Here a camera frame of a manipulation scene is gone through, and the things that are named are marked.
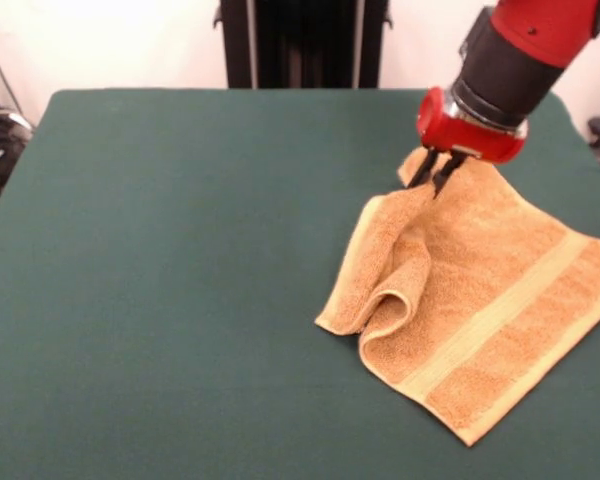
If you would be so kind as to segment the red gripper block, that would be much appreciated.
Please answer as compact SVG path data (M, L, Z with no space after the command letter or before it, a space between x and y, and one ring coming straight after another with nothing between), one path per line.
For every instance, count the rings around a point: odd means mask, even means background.
M420 104L416 130L421 144L429 149L407 184L408 188L428 181L438 151L452 152L432 176L434 197L437 198L468 155L490 163L511 161L526 142L528 121L524 120L514 130L488 126L462 110L447 90L434 87L427 91Z

